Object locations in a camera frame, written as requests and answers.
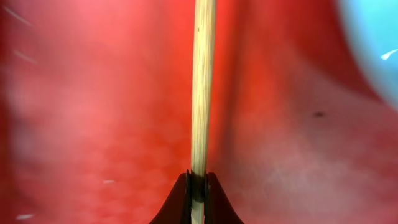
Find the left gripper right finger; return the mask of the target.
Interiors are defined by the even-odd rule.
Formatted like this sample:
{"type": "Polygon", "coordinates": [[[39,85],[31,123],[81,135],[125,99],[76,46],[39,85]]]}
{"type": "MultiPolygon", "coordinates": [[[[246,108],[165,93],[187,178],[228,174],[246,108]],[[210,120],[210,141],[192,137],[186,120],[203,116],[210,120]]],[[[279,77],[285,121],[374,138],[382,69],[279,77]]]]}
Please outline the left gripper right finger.
{"type": "Polygon", "coordinates": [[[213,172],[206,175],[204,208],[205,224],[244,224],[213,172]]]}

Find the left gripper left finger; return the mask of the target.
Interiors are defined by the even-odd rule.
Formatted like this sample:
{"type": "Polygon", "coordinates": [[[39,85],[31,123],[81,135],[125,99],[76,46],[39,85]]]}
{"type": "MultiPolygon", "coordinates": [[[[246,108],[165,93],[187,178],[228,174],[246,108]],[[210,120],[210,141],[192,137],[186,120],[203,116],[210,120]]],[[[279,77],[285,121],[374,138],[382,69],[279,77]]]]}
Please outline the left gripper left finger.
{"type": "Polygon", "coordinates": [[[191,224],[192,189],[189,170],[179,175],[150,224],[191,224]]]}

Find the wooden chopstick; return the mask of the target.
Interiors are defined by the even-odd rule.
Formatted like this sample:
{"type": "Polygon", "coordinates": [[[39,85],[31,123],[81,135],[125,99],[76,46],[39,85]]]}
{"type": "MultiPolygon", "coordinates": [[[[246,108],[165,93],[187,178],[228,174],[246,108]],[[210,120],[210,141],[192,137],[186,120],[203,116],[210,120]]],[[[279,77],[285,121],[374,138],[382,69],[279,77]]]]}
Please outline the wooden chopstick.
{"type": "Polygon", "coordinates": [[[216,1],[195,1],[192,76],[191,174],[193,224],[205,221],[205,176],[215,57],[216,1]]]}

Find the light blue round plate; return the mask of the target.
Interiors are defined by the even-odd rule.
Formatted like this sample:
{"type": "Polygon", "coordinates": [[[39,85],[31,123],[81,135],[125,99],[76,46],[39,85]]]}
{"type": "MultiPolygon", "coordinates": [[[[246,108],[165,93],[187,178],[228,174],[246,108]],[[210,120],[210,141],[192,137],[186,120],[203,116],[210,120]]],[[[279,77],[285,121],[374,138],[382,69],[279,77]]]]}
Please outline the light blue round plate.
{"type": "Polygon", "coordinates": [[[337,8],[366,81],[397,109],[397,0],[338,0],[337,8]]]}

